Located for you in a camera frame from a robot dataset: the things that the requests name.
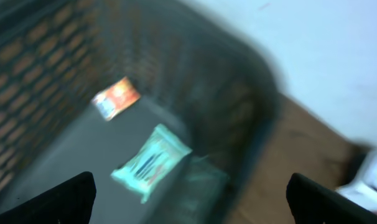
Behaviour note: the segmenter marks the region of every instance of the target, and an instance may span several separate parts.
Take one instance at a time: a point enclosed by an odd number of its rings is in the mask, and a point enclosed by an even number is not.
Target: candy wrapper
[[[142,195],[145,203],[157,184],[192,150],[159,124],[140,151],[111,178]]]
[[[133,88],[128,78],[124,77],[109,88],[97,93],[92,102],[104,119],[109,121],[139,98],[140,94]]]

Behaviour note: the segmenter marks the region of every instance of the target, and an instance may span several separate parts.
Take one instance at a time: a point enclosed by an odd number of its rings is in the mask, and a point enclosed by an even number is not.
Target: small package
[[[111,177],[142,195],[145,203],[157,184],[192,150],[158,124],[140,151]]]
[[[99,92],[92,99],[105,120],[113,119],[117,114],[131,106],[140,98],[127,77],[109,88]]]

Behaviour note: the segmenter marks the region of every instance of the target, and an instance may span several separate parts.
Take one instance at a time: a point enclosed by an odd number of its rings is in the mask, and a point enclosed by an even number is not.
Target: white object
[[[355,179],[337,192],[359,206],[377,212],[377,150],[368,153]]]

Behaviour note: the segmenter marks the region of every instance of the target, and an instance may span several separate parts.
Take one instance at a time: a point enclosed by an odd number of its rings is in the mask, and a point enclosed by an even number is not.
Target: white wall
[[[377,0],[195,2],[270,51],[287,96],[343,136],[377,145]]]

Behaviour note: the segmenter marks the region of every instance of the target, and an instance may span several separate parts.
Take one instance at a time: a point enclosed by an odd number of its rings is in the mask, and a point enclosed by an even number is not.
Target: perforated basket wall
[[[184,121],[195,153],[239,185],[277,105],[251,48],[177,1],[1,2],[0,193],[124,76]]]

